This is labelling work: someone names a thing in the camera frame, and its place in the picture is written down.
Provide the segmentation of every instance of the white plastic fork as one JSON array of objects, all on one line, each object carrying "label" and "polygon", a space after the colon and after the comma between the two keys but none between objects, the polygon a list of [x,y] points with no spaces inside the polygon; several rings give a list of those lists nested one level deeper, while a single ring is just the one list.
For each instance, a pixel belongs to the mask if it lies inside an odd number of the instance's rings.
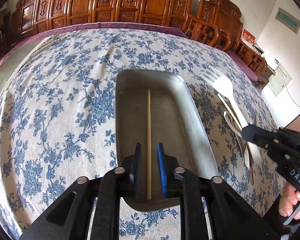
[{"label": "white plastic fork", "polygon": [[[218,91],[221,95],[228,98],[232,109],[234,113],[236,114],[239,123],[241,125],[241,128],[248,125],[248,122],[246,121],[245,117],[243,116],[239,106],[237,105],[237,102],[234,100],[233,96],[233,86],[230,81],[226,77],[225,74],[223,74],[220,70],[216,69],[215,67],[209,66],[205,69],[205,71],[200,75],[202,78],[215,90]],[[251,157],[253,158],[253,161],[256,164],[260,164],[262,162],[261,154],[259,147],[253,143],[247,142],[247,146],[250,148]],[[247,167],[250,167],[249,165],[249,157],[245,158],[245,164]]]},{"label": "white plastic fork", "polygon": [[233,86],[230,81],[220,70],[215,67],[209,66],[206,70],[201,74],[202,78],[215,90],[218,91],[221,95],[228,98],[232,109],[234,110],[241,127],[245,127],[248,125],[245,117],[243,116],[237,102],[234,100],[233,96]]}]

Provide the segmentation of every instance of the bolt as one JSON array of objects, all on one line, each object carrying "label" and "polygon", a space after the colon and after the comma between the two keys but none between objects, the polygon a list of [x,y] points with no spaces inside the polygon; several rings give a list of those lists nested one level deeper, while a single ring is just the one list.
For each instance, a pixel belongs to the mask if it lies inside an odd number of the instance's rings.
[{"label": "bolt", "polygon": [[87,177],[80,177],[80,178],[77,179],[77,182],[79,184],[85,184],[85,183],[88,182],[88,178]]},{"label": "bolt", "polygon": [[117,174],[121,174],[121,173],[124,173],[126,170],[124,169],[124,167],[116,167],[114,169],[114,172],[117,173]]},{"label": "bolt", "polygon": [[213,181],[214,183],[216,183],[216,184],[220,184],[220,183],[223,181],[223,179],[222,179],[221,177],[219,177],[219,176],[214,176],[214,177],[212,178],[212,181]]},{"label": "bolt", "polygon": [[186,170],[185,170],[185,168],[182,168],[182,167],[176,167],[174,171],[176,173],[184,173]]}]

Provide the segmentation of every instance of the floral tablecloth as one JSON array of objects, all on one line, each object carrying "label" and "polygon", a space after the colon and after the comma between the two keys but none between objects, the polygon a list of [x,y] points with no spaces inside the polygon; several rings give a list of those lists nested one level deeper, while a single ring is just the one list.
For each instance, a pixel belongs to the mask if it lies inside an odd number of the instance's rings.
[{"label": "floral tablecloth", "polygon": [[[233,82],[242,112],[258,126],[276,127],[248,78],[224,52],[181,37],[127,29],[54,35],[21,62],[0,95],[0,224],[12,239],[80,176],[116,167],[115,85],[123,69],[174,72],[188,85],[221,177],[258,213],[283,186],[262,152],[254,185],[219,99],[200,77],[209,65]],[[180,239],[179,207],[137,212],[121,201],[121,239]]]}]

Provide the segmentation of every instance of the human hand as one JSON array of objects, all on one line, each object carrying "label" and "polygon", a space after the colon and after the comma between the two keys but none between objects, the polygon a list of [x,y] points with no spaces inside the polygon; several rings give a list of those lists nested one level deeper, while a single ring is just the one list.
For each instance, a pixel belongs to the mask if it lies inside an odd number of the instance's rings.
[{"label": "human hand", "polygon": [[[300,192],[296,192],[296,188],[289,182],[286,182],[281,191],[281,198],[279,202],[279,214],[283,217],[292,215],[293,206],[300,201]],[[300,211],[294,216],[295,220],[300,219]]]}]

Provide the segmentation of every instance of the metal tray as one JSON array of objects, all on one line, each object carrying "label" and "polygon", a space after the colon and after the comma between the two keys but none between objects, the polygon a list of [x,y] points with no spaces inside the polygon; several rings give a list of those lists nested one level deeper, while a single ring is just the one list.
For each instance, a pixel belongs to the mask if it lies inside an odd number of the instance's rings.
[{"label": "metal tray", "polygon": [[[147,92],[151,91],[152,199],[147,190]],[[123,70],[116,81],[116,147],[118,165],[141,143],[141,192],[138,199],[124,198],[133,209],[149,212],[180,204],[179,198],[161,195],[156,145],[179,165],[210,179],[218,175],[216,162],[199,113],[184,80],[173,73]]]}]

